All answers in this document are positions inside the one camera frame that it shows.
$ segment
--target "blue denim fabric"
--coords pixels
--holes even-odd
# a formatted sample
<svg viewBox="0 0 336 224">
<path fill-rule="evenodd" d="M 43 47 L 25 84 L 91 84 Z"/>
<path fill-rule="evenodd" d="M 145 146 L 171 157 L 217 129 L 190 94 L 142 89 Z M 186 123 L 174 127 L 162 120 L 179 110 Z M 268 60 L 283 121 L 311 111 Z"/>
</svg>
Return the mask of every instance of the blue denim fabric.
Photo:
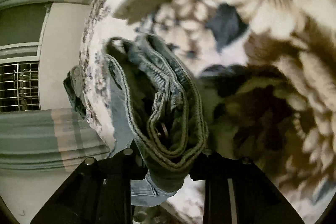
<svg viewBox="0 0 336 224">
<path fill-rule="evenodd" d="M 135 140 L 148 173 L 131 182 L 132 204 L 155 206 L 181 188 L 205 147 L 200 95 L 188 70 L 155 35 L 136 42 L 112 38 L 106 52 L 116 139 L 111 156 Z"/>
</svg>

